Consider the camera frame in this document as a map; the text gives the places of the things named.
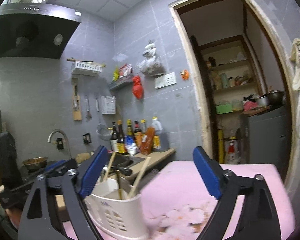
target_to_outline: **clear plastic bag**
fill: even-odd
[[[158,76],[166,73],[165,68],[156,55],[157,48],[154,43],[150,43],[145,47],[145,51],[142,54],[146,59],[138,64],[138,68],[141,73],[148,76]]]

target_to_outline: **large plastic oil jug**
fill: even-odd
[[[154,127],[155,129],[155,135],[153,139],[153,151],[154,152],[167,151],[169,149],[168,136],[156,116],[152,118],[152,127]]]

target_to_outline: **pink tablecloth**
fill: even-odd
[[[277,209],[282,240],[295,228],[293,210],[280,176],[272,164],[221,165],[238,176],[262,174]],[[217,201],[211,197],[194,165],[189,161],[169,163],[141,192],[145,223],[151,239],[195,240],[208,221]],[[238,196],[224,239],[233,235],[243,204]],[[70,222],[64,223],[69,237],[77,239]],[[99,230],[105,240],[114,238]]]

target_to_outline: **curved metal faucet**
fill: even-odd
[[[67,135],[65,134],[65,132],[63,130],[60,130],[60,129],[53,130],[50,133],[49,137],[48,137],[48,143],[51,143],[51,137],[52,137],[52,135],[54,135],[57,132],[61,133],[63,135],[63,137],[65,138],[65,144],[66,144],[66,147],[68,148],[68,153],[69,153],[70,159],[72,159],[71,152],[70,152],[70,146],[69,146],[69,140],[68,140],[68,137],[67,137]]]

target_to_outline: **metal screw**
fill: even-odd
[[[225,171],[223,172],[223,174],[226,175],[226,176],[228,176],[228,177],[230,177],[230,176],[233,175],[233,172],[232,172],[231,170],[225,170]]]
[[[77,173],[77,170],[76,169],[71,169],[71,170],[68,170],[67,171],[67,175],[69,175],[69,176],[72,176],[72,175],[74,175],[74,174],[76,174]]]
[[[44,179],[44,175],[43,175],[43,174],[39,174],[39,175],[37,176],[37,180],[42,180],[42,179]]]
[[[263,176],[261,174],[257,174],[255,177],[257,180],[263,180]]]

